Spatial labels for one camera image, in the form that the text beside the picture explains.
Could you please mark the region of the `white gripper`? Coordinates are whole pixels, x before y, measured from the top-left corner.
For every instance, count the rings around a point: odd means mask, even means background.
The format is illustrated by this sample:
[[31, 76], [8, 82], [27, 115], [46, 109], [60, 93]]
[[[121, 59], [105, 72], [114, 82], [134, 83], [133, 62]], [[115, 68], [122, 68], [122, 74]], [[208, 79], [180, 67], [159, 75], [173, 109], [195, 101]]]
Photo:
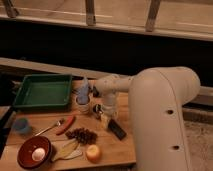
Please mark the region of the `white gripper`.
[[101, 125], [104, 130], [107, 130], [109, 121], [110, 121], [110, 117], [116, 117], [118, 115], [117, 106], [116, 105], [102, 105], [102, 111], [104, 114], [101, 115]]

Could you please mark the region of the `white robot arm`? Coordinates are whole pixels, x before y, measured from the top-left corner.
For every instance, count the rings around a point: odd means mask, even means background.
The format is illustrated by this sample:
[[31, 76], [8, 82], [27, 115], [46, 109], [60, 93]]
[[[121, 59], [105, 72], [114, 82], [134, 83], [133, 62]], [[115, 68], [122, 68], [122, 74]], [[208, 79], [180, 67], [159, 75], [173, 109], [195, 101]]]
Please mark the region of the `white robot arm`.
[[106, 109], [114, 93], [128, 94], [136, 171], [193, 171], [182, 114], [182, 106], [200, 90], [192, 69], [158, 67], [123, 78], [109, 75], [94, 87]]

